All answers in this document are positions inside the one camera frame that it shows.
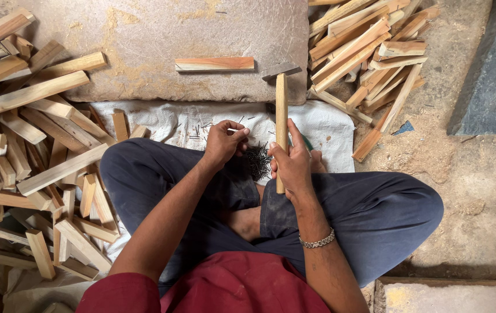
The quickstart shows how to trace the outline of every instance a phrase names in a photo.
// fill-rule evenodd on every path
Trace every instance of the dusty floor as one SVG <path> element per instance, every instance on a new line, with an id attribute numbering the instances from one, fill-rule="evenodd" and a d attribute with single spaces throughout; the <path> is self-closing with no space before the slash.
<path id="1" fill-rule="evenodd" d="M 422 6 L 432 4 L 424 0 Z M 439 4 L 441 15 L 424 35 L 430 45 L 422 69 L 427 83 L 411 93 L 395 123 L 409 120 L 415 131 L 383 137 L 362 164 L 356 163 L 356 171 L 411 174 L 435 188 L 445 203 L 439 228 L 388 275 L 496 280 L 496 135 L 446 135 L 491 1 Z M 356 126 L 355 146 L 369 132 Z"/>

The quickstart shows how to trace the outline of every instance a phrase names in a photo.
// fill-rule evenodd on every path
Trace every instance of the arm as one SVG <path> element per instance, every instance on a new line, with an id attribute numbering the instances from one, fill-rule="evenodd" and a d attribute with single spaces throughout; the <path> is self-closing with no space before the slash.
<path id="1" fill-rule="evenodd" d="M 249 133 L 241 124 L 228 120 L 211 127 L 202 159 L 147 215 L 115 260 L 109 275 L 133 272 L 155 282 L 159 280 L 207 184 L 233 155 L 242 155 Z"/>
<path id="2" fill-rule="evenodd" d="M 287 154 L 276 143 L 270 144 L 272 177 L 279 174 L 286 188 L 286 197 L 293 203 L 300 236 L 305 242 L 327 237 L 331 231 L 317 200 L 310 176 L 310 155 L 302 135 L 292 119 L 288 119 L 292 147 Z M 303 248 L 306 279 L 332 312 L 369 312 L 358 283 L 336 240 L 319 248 Z"/>

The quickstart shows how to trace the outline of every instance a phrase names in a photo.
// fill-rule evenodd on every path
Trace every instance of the wooden hammer handle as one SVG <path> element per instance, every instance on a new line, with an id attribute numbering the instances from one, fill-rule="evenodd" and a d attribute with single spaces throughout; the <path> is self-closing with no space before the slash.
<path id="1" fill-rule="evenodd" d="M 276 119 L 275 119 L 275 136 L 276 141 L 286 153 L 288 153 L 288 129 L 286 121 L 288 119 L 288 98 L 287 98 L 286 75 L 281 73 L 277 75 L 277 93 L 276 93 Z M 279 173 L 277 172 L 277 194 L 284 194 L 285 186 L 282 184 Z"/>

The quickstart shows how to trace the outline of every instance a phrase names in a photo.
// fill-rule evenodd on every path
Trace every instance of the hand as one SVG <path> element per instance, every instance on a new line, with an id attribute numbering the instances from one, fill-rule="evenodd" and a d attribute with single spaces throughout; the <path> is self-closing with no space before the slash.
<path id="1" fill-rule="evenodd" d="M 229 130 L 229 128 L 236 129 L 237 132 Z M 222 169 L 233 155 L 241 157 L 242 152 L 248 149 L 246 143 L 249 133 L 249 128 L 230 120 L 224 120 L 211 126 L 203 158 L 216 169 Z"/>
<path id="2" fill-rule="evenodd" d="M 277 178 L 277 171 L 286 189 L 286 197 L 294 202 L 300 200 L 301 196 L 314 195 L 314 188 L 310 175 L 310 154 L 306 150 L 306 144 L 302 134 L 292 121 L 287 121 L 288 130 L 292 134 L 292 143 L 288 154 L 275 142 L 269 145 L 268 155 L 274 157 L 271 160 L 271 176 Z"/>

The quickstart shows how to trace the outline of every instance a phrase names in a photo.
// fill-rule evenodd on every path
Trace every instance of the hammer head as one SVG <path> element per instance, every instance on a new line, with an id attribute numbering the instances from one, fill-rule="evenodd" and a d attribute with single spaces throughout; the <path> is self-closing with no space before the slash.
<path id="1" fill-rule="evenodd" d="M 301 72 L 302 69 L 291 62 L 282 62 L 281 64 L 274 65 L 269 69 L 261 72 L 261 79 L 264 81 L 270 81 L 277 77 L 280 73 L 285 75 L 292 75 Z"/>

